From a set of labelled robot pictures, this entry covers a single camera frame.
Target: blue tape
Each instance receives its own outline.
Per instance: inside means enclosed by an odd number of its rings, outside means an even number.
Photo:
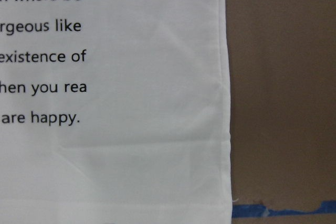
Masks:
[[[281,210],[274,211],[264,205],[233,205],[232,218],[274,217],[287,215],[336,214],[336,200],[323,201],[319,209],[312,212]]]

